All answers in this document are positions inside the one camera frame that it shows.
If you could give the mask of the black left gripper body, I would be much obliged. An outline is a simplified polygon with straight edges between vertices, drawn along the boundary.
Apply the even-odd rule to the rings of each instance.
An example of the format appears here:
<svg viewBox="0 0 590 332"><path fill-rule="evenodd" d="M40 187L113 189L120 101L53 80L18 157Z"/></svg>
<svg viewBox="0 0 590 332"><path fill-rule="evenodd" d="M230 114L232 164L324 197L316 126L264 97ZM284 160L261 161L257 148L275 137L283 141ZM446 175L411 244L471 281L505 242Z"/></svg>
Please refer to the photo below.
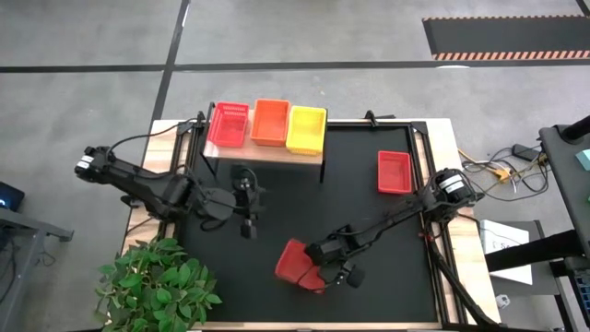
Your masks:
<svg viewBox="0 0 590 332"><path fill-rule="evenodd" d="M266 191L250 168L234 164L230 168L231 185L236 199L234 211L245 218L257 218L264 210L261 195Z"/></svg>

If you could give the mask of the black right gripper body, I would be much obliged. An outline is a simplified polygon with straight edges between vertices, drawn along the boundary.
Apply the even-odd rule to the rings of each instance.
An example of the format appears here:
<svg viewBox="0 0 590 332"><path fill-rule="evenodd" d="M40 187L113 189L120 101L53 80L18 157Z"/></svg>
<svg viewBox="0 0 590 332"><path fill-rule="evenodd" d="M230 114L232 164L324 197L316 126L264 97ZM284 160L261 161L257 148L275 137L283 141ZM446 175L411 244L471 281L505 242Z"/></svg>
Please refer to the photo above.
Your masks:
<svg viewBox="0 0 590 332"><path fill-rule="evenodd" d="M315 266L330 264L338 259L346 257L350 251L352 232L350 225L345 225L329 233L322 240L307 244L304 253L312 259Z"/></svg>

